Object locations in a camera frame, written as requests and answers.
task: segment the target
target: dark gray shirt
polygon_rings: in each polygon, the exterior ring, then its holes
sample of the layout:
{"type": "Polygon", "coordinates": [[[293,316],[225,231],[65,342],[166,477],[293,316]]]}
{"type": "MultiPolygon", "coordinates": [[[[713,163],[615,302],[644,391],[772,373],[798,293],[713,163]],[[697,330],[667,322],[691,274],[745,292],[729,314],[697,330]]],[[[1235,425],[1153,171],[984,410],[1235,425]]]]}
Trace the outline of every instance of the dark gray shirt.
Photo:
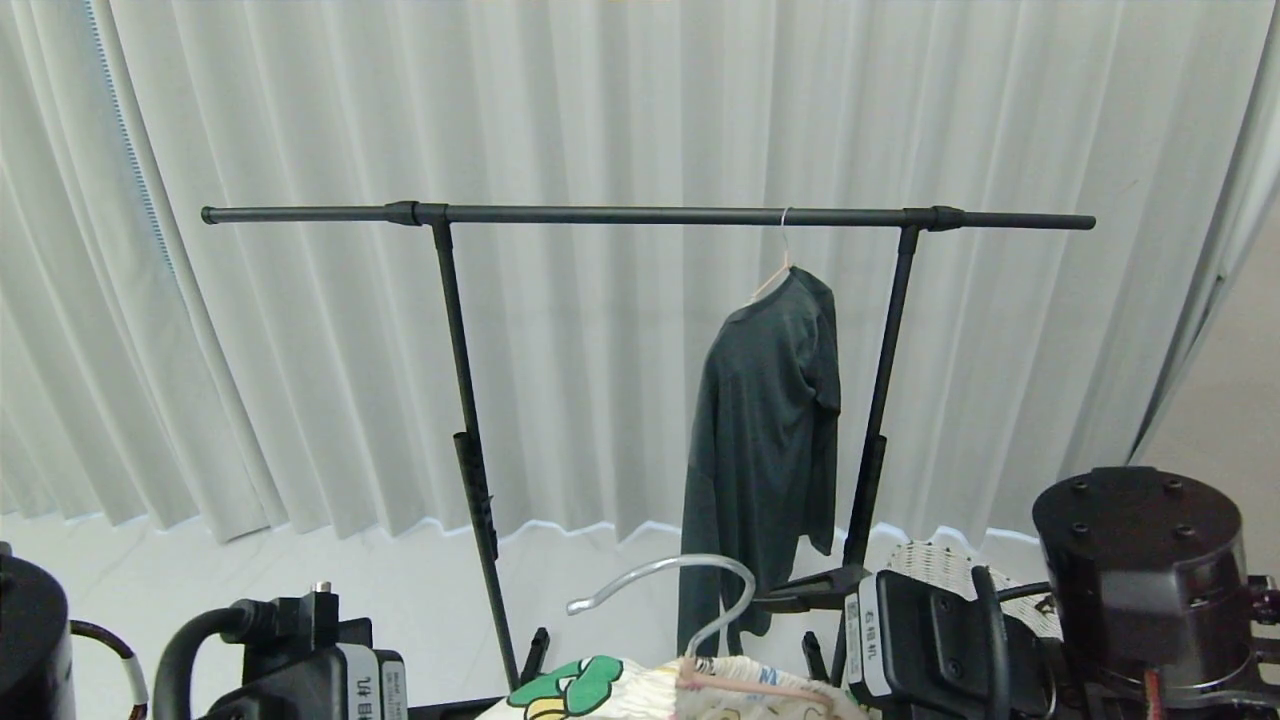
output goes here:
{"type": "MultiPolygon", "coordinates": [[[[724,320],[707,354],[685,480],[681,552],[741,561],[764,592],[791,577],[800,536],[831,555],[836,515],[836,304],[831,288],[792,268],[763,300],[724,320]]],[[[724,570],[680,571],[677,653],[742,594],[724,570]]],[[[749,607],[728,628],[763,635],[769,615],[749,607]]],[[[698,648],[717,655],[719,637],[698,648]]]]}

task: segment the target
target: clothes rack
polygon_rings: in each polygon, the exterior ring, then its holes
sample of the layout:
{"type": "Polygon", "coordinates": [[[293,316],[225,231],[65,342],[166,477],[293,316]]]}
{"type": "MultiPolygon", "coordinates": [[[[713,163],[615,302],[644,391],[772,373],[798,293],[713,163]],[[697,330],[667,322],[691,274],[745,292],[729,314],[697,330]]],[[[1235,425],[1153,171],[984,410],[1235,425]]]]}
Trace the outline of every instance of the clothes rack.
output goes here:
{"type": "MultiPolygon", "coordinates": [[[[476,416],[475,389],[471,363],[467,354],[466,332],[462,323],[462,301],[458,293],[458,275],[453,255],[451,227],[458,223],[506,224],[663,224],[663,225],[780,225],[786,213],[787,227],[883,227],[899,228],[897,264],[890,291],[888,314],[881,354],[876,368],[870,414],[863,441],[858,468],[858,486],[849,520],[849,536],[844,546],[844,565],[861,564],[867,553],[879,475],[883,466],[887,438],[881,434],[884,401],[888,395],[893,352],[897,348],[906,286],[911,274],[911,260],[922,232],[942,232],[965,227],[1027,228],[1087,231],[1093,228],[1091,215],[1050,215],[1027,213],[969,213],[956,208],[905,208],[900,210],[851,210],[804,208],[628,208],[628,206],[544,206],[544,205],[448,205],[443,202],[417,202],[412,200],[387,205],[356,206],[303,206],[303,208],[204,208],[201,219],[209,224],[220,223],[298,223],[298,222],[385,222],[401,225],[429,227],[435,240],[444,290],[444,305],[453,346],[453,364],[462,401],[463,430],[453,436],[462,484],[471,516],[480,566],[484,573],[489,607],[502,653],[507,684],[516,689],[540,673],[547,653],[549,635],[539,628],[522,671],[516,670],[515,650],[507,610],[498,579],[498,534],[493,524],[492,496],[485,475],[484,450],[480,442],[480,424],[476,416]]],[[[840,683],[844,667],[844,629],[840,624],[836,657],[831,676],[840,683]]],[[[810,675],[826,678],[820,650],[813,633],[805,635],[805,657],[810,675]]]]}

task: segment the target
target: thin wire hanger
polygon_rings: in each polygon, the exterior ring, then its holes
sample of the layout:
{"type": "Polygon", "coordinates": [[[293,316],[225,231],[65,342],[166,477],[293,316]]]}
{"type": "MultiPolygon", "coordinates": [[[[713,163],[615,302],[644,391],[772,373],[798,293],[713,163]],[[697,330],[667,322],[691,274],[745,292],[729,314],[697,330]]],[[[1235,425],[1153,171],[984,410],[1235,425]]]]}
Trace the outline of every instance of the thin wire hanger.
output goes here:
{"type": "Polygon", "coordinates": [[[755,292],[751,293],[751,299],[746,301],[748,305],[750,305],[750,304],[755,302],[756,300],[759,300],[760,293],[764,292],[764,288],[767,288],[771,284],[773,284],[773,281],[778,279],[782,275],[782,273],[786,273],[787,270],[791,269],[791,240],[787,238],[787,211],[788,210],[791,210],[791,208],[785,208],[782,210],[782,222],[778,223],[778,228],[782,231],[782,247],[783,247],[783,251],[782,251],[782,266],[778,268],[778,272],[776,272],[772,275],[769,275],[769,279],[764,281],[764,284],[762,284],[760,287],[755,288],[755,292]]]}
{"type": "Polygon", "coordinates": [[[746,680],[731,680],[728,678],[718,678],[716,675],[707,675],[703,673],[694,671],[694,651],[701,644],[703,641],[714,635],[726,625],[737,620],[737,618],[746,611],[746,607],[751,605],[751,600],[755,597],[755,574],[737,560],[724,557],[723,555],[710,555],[710,553],[687,553],[676,555],[673,557],[663,557],[662,560],[654,560],[653,562],[645,562],[639,568],[634,568],[622,575],[614,578],[607,585],[596,591],[595,594],[590,597],[580,597],[577,600],[571,600],[564,606],[564,612],[568,615],[577,615],[579,612],[585,612],[593,607],[598,607],[604,601],[609,600],[613,593],[630,585],[631,583],[639,580],[640,578],[652,575],[659,570],[666,570],[667,568],[692,568],[692,566],[707,566],[707,568],[721,568],[730,570],[737,577],[742,578],[745,587],[742,588],[742,597],[737,598],[737,602],[732,607],[721,614],[719,618],[708,623],[703,629],[694,633],[694,637],[689,639],[689,646],[685,648],[685,655],[680,659],[680,675],[676,678],[677,688],[719,688],[723,691],[732,691],[748,694],[771,694],[780,697],[792,697],[796,700],[803,700],[820,705],[827,711],[827,717],[835,717],[835,701],[829,697],[803,691],[799,688],[788,688],[783,685],[765,685],[763,683],[751,683],[746,680]]]}

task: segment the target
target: sticker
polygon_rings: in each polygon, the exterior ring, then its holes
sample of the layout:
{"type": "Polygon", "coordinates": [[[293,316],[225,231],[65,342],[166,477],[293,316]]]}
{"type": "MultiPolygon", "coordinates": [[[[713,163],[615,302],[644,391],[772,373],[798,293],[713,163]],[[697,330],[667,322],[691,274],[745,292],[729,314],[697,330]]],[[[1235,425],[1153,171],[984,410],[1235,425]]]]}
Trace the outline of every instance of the sticker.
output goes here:
{"type": "Polygon", "coordinates": [[[394,660],[383,662],[383,720],[408,720],[404,664],[394,660]]]}
{"type": "Polygon", "coordinates": [[[845,647],[849,657],[845,661],[847,684],[863,682],[863,618],[859,612],[858,593],[845,597],[845,647]]]}
{"type": "Polygon", "coordinates": [[[876,587],[877,575],[863,578],[858,584],[858,596],[863,624],[863,684],[874,697],[890,694],[888,679],[884,676],[884,644],[881,642],[879,591],[876,587]]]}
{"type": "Polygon", "coordinates": [[[338,643],[347,656],[347,720],[380,720],[383,710],[378,656],[362,644],[338,643]]]}

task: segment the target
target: floor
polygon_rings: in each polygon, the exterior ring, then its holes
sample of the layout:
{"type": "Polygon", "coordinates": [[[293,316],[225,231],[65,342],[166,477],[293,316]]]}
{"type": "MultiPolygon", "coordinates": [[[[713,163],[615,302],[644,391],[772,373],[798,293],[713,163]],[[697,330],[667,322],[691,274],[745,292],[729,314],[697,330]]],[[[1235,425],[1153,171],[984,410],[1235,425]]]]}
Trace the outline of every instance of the floor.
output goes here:
{"type": "MultiPolygon", "coordinates": [[[[280,529],[219,546],[198,520],[159,532],[146,520],[111,528],[101,518],[65,523],[8,515],[0,516],[0,538],[58,578],[73,618],[105,625],[129,642],[148,682],[169,637],[192,616],[241,597],[303,594],[328,580],[340,597],[342,616],[371,618],[375,647],[404,657],[412,705],[504,691],[470,532],[444,533],[425,524],[394,539],[369,530],[338,541],[329,530],[298,536],[280,529]]],[[[893,529],[877,527],[868,565],[883,566],[901,539],[893,529]]],[[[991,561],[1019,579],[1042,579],[1036,546],[1027,538],[1001,542],[1007,539],[986,539],[991,561]]],[[[947,542],[963,544],[954,537],[947,542]]],[[[548,669],[594,653],[646,665],[673,657],[676,573],[653,575],[575,618],[563,609],[623,571],[678,550],[678,534],[660,527],[643,528],[622,542],[608,527],[566,534],[529,525],[506,538],[498,565],[517,661],[539,625],[552,635],[548,669]]],[[[795,577],[832,566],[801,543],[795,577]]],[[[836,623],[833,612],[783,615],[767,637],[748,635],[744,644],[753,657],[803,674],[804,632],[815,630],[829,652],[836,623]]],[[[123,716],[128,694],[114,656],[91,641],[76,639],[73,647],[78,717],[123,716]]],[[[193,687],[197,711],[238,687],[238,680],[239,653],[216,641],[206,643],[193,687]]]]}

